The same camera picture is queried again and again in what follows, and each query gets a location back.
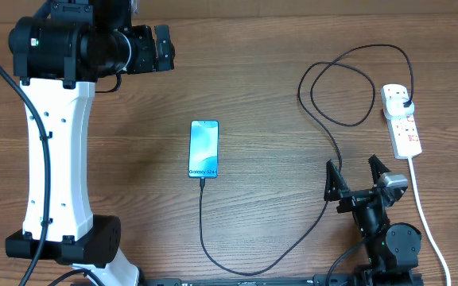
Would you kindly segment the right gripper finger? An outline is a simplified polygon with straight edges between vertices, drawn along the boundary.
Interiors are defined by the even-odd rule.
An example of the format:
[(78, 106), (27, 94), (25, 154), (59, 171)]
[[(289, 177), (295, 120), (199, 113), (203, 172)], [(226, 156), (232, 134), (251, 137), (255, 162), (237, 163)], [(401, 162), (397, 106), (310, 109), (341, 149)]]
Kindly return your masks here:
[(327, 202), (339, 201), (344, 197), (344, 193), (349, 192), (340, 170), (333, 164), (332, 160), (326, 163), (326, 183), (324, 190), (324, 200)]
[(378, 182), (378, 179), (381, 177), (382, 174), (390, 172), (388, 167), (386, 167), (384, 163), (376, 157), (376, 155), (372, 155), (368, 159), (368, 163), (371, 167), (371, 175), (374, 184)]

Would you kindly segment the blue Galaxy smartphone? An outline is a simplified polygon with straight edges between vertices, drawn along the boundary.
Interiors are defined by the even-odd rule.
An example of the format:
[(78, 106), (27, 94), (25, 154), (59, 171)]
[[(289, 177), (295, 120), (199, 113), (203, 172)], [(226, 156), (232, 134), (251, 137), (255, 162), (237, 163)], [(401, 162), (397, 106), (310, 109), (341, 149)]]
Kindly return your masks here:
[(219, 163), (219, 122), (197, 120), (191, 122), (188, 176), (216, 178)]

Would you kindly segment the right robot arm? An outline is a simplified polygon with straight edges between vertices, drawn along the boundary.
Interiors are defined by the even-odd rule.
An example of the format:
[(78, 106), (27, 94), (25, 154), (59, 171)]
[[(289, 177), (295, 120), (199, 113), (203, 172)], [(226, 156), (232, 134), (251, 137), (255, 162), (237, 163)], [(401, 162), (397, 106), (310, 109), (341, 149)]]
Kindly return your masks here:
[[(413, 273), (419, 263), (421, 231), (409, 223), (392, 224), (386, 213), (405, 194), (408, 179), (389, 170), (376, 156), (368, 163), (373, 186), (360, 191), (348, 187), (331, 160), (326, 164), (324, 201), (337, 202), (339, 214), (352, 214), (362, 241), (341, 254), (327, 274), (314, 280), (322, 285), (422, 285), (421, 275)], [(337, 265), (362, 247), (368, 263), (349, 274), (336, 275)]]

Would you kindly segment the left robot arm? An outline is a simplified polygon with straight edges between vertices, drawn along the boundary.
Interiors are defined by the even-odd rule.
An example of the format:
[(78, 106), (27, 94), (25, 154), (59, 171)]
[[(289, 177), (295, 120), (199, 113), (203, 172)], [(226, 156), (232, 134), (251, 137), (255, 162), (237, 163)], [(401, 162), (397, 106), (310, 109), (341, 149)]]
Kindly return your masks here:
[(120, 249), (121, 222), (91, 211), (87, 133), (96, 82), (163, 72), (175, 49), (165, 25), (132, 25), (138, 3), (48, 1), (45, 15), (21, 18), (9, 35), (14, 74), (28, 97), (29, 196), (9, 257), (53, 260), (96, 285), (143, 285)]

